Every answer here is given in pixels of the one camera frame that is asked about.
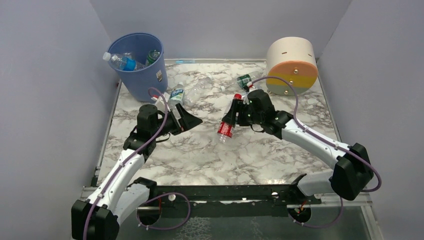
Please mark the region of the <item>red label clear bottle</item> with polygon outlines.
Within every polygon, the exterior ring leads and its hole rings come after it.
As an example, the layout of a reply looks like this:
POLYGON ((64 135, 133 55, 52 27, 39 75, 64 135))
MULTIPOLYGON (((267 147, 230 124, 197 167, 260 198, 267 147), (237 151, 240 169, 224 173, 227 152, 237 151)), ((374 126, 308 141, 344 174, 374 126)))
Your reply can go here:
MULTIPOLYGON (((241 100, 242 99, 242 95, 240 93, 236 93, 233 97, 233 99, 237 99, 237 100, 241 100)), ((223 117, 229 113, 230 109, 231 109, 231 105, 232 105, 232 101, 230 101, 230 103, 227 105, 223 117)), ((217 137, 218 137, 218 141, 221 143, 225 143, 228 140, 231 140, 232 136, 233 136, 233 126, 230 125, 229 123, 226 123, 224 121, 222 121, 219 125, 219 128, 217 130, 217 137)))

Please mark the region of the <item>green white label bottle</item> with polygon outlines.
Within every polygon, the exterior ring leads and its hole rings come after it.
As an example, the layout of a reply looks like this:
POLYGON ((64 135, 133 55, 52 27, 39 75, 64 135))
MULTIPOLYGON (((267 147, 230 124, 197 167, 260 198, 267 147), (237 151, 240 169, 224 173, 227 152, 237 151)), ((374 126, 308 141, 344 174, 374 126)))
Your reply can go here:
POLYGON ((145 65, 146 66, 152 65, 160 57, 160 55, 161 55, 160 51, 156 49, 150 50, 147 54, 145 65))

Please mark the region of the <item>blue label clear bottle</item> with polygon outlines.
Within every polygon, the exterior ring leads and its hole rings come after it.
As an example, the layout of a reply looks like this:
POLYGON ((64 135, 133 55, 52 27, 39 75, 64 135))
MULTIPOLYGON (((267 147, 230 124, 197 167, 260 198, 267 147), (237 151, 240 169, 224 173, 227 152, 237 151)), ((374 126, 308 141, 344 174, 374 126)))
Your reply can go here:
POLYGON ((102 59, 116 70, 133 72, 145 68, 142 63, 118 53, 105 52, 102 59))

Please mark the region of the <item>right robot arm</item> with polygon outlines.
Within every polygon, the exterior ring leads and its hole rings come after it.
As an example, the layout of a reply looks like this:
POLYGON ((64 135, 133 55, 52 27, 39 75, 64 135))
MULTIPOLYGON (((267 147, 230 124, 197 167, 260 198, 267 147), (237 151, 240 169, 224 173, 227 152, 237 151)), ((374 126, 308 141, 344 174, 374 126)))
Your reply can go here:
POLYGON ((222 122, 231 131, 236 125, 258 125, 264 133, 291 142, 313 154, 331 168, 328 172, 302 174, 290 184, 289 196, 297 201, 315 194, 337 194, 353 201, 374 177, 366 148, 331 139, 307 127, 295 116, 276 110, 269 95, 254 90, 245 97, 236 94, 222 122))

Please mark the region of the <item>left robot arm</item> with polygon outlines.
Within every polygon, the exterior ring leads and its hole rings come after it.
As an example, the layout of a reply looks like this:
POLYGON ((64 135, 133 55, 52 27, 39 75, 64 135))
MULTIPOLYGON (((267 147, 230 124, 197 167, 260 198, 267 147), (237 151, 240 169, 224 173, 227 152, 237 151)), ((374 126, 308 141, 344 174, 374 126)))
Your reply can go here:
POLYGON ((74 240, 115 240, 121 224, 136 209, 153 198, 154 181, 130 184, 157 145, 157 137, 179 135, 203 121, 181 104, 176 110, 159 110, 153 104, 139 108, 137 122, 123 144, 118 160, 86 200, 76 200, 71 208, 71 237, 74 240))

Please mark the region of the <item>blue plastic bin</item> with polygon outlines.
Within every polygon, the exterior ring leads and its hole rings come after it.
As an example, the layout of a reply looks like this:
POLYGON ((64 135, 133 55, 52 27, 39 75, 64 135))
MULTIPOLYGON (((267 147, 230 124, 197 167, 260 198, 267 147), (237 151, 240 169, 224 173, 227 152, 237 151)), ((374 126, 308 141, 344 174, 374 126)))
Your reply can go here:
POLYGON ((160 53, 158 59, 140 70, 125 71, 110 64, 129 93, 139 102, 152 101, 148 92, 149 88, 156 88, 161 93, 168 88, 162 42, 152 34, 136 32, 118 38, 107 50, 111 54, 131 53, 135 61, 141 64, 146 63, 149 52, 153 50, 160 53))

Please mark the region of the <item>blue green label bottle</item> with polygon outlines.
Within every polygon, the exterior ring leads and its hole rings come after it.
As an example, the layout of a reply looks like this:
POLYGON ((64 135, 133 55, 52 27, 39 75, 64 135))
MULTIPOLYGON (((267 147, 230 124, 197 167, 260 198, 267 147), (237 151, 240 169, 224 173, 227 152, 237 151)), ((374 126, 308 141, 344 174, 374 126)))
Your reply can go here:
POLYGON ((169 100, 167 102, 168 106, 172 111, 177 111, 177 104, 184 104, 184 94, 185 86, 182 81, 178 82, 177 85, 172 89, 169 100))

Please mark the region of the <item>dark green label bottle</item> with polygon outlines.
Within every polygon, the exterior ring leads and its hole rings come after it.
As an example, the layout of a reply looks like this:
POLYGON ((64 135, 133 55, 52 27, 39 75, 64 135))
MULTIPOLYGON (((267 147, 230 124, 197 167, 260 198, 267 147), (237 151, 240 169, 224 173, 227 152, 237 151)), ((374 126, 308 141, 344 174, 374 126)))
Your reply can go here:
POLYGON ((247 74, 234 77, 229 82, 221 85, 219 88, 222 92, 235 92, 235 91, 244 92, 245 91, 244 87, 246 87, 248 83, 262 76, 263 76, 263 73, 261 71, 253 71, 247 74))

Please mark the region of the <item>clear bottle red cap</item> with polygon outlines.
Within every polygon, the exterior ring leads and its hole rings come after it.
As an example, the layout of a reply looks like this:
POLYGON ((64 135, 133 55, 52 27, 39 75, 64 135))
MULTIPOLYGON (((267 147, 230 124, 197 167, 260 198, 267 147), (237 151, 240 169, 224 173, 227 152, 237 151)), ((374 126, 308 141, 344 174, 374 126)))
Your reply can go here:
POLYGON ((212 81, 213 77, 211 75, 198 79, 192 89, 185 94, 184 103, 187 106, 194 105, 212 87, 212 81))

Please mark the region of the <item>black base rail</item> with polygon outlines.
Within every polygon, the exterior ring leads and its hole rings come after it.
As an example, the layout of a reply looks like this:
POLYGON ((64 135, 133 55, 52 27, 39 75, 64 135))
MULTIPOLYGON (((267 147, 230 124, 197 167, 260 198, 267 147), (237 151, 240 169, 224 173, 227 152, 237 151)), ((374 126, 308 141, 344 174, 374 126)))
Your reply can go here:
POLYGON ((288 209, 319 205, 320 199, 298 199, 289 184, 267 185, 158 185, 149 198, 160 200, 142 203, 136 208, 141 220, 159 218, 287 217, 288 209))

